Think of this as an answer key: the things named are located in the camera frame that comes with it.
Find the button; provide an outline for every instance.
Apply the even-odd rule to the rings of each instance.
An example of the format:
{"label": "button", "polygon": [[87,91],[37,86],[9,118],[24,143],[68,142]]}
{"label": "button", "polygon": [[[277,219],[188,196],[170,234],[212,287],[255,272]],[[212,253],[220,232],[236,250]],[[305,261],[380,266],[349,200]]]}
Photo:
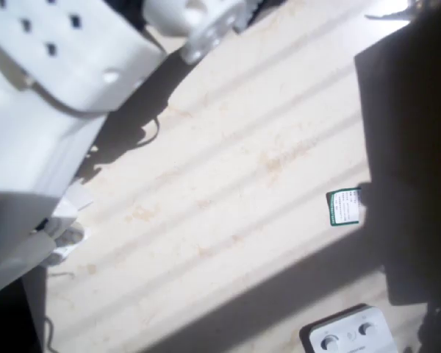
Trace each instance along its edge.
{"label": "button", "polygon": [[328,352],[338,352],[338,337],[329,335],[322,340],[322,348]]}
{"label": "button", "polygon": [[359,333],[364,336],[372,336],[377,333],[376,326],[370,322],[365,322],[359,327]]}

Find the marble surface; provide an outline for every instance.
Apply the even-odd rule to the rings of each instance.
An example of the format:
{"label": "marble surface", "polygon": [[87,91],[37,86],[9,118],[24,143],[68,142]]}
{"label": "marble surface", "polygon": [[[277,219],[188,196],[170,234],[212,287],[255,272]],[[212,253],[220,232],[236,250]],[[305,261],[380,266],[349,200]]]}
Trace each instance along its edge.
{"label": "marble surface", "polygon": [[426,306],[390,304],[362,225],[331,227],[326,203],[370,178],[354,56],[405,25],[365,18],[391,5],[290,0],[173,77],[152,142],[154,121],[126,148],[97,140],[93,235],[49,271],[54,349],[304,352],[305,325],[360,303],[417,348]]}

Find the white plastic housing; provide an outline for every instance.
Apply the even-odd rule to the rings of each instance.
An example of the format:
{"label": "white plastic housing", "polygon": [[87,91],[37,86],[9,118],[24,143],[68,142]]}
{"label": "white plastic housing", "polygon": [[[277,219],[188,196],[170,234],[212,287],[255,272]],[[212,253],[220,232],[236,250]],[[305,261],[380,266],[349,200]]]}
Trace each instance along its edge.
{"label": "white plastic housing", "polygon": [[120,107],[165,57],[102,0],[0,0],[0,47],[83,112]]}
{"label": "white plastic housing", "polygon": [[186,37],[183,60],[193,64],[245,17],[245,0],[145,0],[143,17],[161,34]]}

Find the stain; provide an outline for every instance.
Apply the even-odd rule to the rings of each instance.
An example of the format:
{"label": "stain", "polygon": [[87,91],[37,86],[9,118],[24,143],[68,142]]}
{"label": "stain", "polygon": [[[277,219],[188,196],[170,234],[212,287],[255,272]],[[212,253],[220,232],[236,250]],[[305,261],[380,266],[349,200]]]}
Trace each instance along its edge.
{"label": "stain", "polygon": [[298,143],[290,151],[287,151],[278,157],[269,158],[266,152],[262,152],[259,156],[259,163],[266,169],[267,173],[270,175],[270,181],[268,182],[268,187],[274,184],[274,182],[279,178],[283,167],[294,161],[297,157],[305,156],[307,152],[315,146],[316,140],[310,141],[309,143]]}
{"label": "stain", "polygon": [[193,115],[191,113],[186,112],[184,110],[181,110],[181,109],[174,107],[173,105],[170,105],[170,104],[167,106],[167,109],[176,113],[176,114],[180,114],[180,116],[182,116],[183,118],[192,118],[193,117]]}
{"label": "stain", "polygon": [[96,273],[96,266],[92,263],[89,263],[87,265],[87,271],[89,274],[95,274]]}
{"label": "stain", "polygon": [[234,235],[232,236],[232,240],[233,240],[235,243],[239,243],[240,241],[242,241],[242,237],[240,237],[238,234],[234,234]]}
{"label": "stain", "polygon": [[197,245],[198,248],[198,255],[199,257],[209,257],[211,256],[211,252],[209,249],[201,248],[199,245]]}
{"label": "stain", "polygon": [[288,346],[290,352],[292,352],[294,350],[294,348],[298,345],[298,343],[300,341],[299,332],[300,332],[300,329],[295,329],[291,332],[291,337],[289,339],[289,342],[287,343],[287,346]]}
{"label": "stain", "polygon": [[158,204],[155,205],[155,208],[153,210],[147,210],[142,206],[136,206],[134,212],[132,212],[132,217],[142,219],[145,222],[149,222],[158,214],[159,211],[160,207]]}
{"label": "stain", "polygon": [[172,170],[166,171],[165,173],[160,174],[155,178],[155,180],[159,180],[161,182],[170,182],[172,179],[176,178],[179,173],[178,168],[174,168]]}
{"label": "stain", "polygon": [[212,204],[212,200],[198,200],[196,203],[200,210],[205,210]]}

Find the white electronic device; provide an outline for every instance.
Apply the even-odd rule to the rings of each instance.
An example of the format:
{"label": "white electronic device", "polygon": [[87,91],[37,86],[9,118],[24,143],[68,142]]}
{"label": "white electronic device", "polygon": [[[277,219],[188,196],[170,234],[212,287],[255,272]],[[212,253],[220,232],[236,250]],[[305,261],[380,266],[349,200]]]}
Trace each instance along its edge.
{"label": "white electronic device", "polygon": [[314,353],[398,353],[384,314],[364,307],[311,328]]}

